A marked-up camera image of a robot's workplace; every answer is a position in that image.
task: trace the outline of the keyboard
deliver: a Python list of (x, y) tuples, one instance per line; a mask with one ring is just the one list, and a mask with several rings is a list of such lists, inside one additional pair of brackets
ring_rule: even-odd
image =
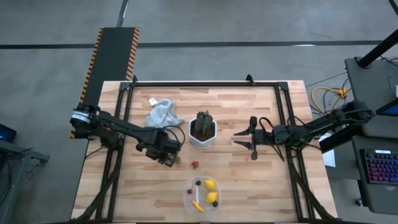
[(368, 183), (398, 185), (398, 151), (362, 149), (361, 156)]

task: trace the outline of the concrete floor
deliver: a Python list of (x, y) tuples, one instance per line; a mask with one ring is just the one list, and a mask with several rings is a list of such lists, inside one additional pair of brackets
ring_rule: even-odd
[[(3, 0), (0, 44), (93, 43), (100, 27), (116, 25), (121, 4)], [(130, 0), (123, 26), (140, 27), (140, 42), (381, 40), (397, 22), (387, 0)], [(139, 49), (134, 73), (140, 80), (241, 80), (250, 73), (257, 80), (304, 80), (310, 85), (344, 72), (345, 58), (373, 47)], [(68, 121), (91, 53), (0, 50), (0, 123), (18, 130), (21, 146), (50, 154), (50, 162), (25, 182), (13, 223), (70, 217), (86, 141), (69, 139)], [(398, 55), (397, 47), (384, 56), (393, 55)], [(316, 86), (338, 88), (345, 80), (340, 75), (307, 92)], [(321, 101), (322, 94), (316, 98)], [(395, 223), (398, 218), (354, 205), (359, 197), (355, 181), (330, 179), (330, 184), (340, 218), (371, 223)]]

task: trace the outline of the wooden table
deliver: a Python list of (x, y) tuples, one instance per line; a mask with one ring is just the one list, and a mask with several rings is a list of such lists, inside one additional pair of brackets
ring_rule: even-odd
[[(296, 116), (309, 122), (312, 114), (303, 81), (288, 81)], [(114, 113), (120, 82), (104, 82), (99, 107)], [(136, 151), (136, 140), (126, 139), (120, 174), (114, 222), (195, 222), (184, 209), (182, 189), (195, 175), (215, 178), (222, 190), (220, 211), (212, 222), (288, 222), (296, 221), (294, 200), (287, 163), (269, 146), (258, 146), (258, 160), (233, 143), (243, 137), (234, 133), (245, 130), (250, 116), (265, 116), (280, 124), (274, 89), (271, 87), (134, 87), (129, 122), (143, 126), (152, 109), (148, 99), (171, 99), (175, 113), (185, 118), (181, 128), (188, 135), (188, 122), (198, 111), (208, 110), (218, 123), (217, 138), (209, 149), (195, 149), (187, 140), (179, 156), (181, 164), (172, 168), (160, 165)], [(87, 153), (99, 148), (92, 141)], [(320, 203), (336, 217), (322, 154), (308, 147), (303, 151), (310, 188)], [(106, 150), (91, 155), (84, 163), (72, 218), (78, 217), (100, 189)], [(190, 163), (199, 161), (192, 169)], [(300, 192), (304, 214), (303, 193)]]

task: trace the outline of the white cloth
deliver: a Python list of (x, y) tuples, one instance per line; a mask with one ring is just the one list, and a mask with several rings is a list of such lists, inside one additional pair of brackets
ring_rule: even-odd
[(184, 119), (174, 114), (175, 105), (169, 99), (157, 102), (144, 121), (145, 126), (163, 128), (169, 125), (178, 126)]

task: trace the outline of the cactus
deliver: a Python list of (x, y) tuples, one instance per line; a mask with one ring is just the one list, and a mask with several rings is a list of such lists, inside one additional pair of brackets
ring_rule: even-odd
[(213, 124), (213, 117), (209, 114), (209, 111), (200, 111), (197, 114), (197, 120), (195, 123), (195, 131), (206, 136), (211, 132), (211, 125)]

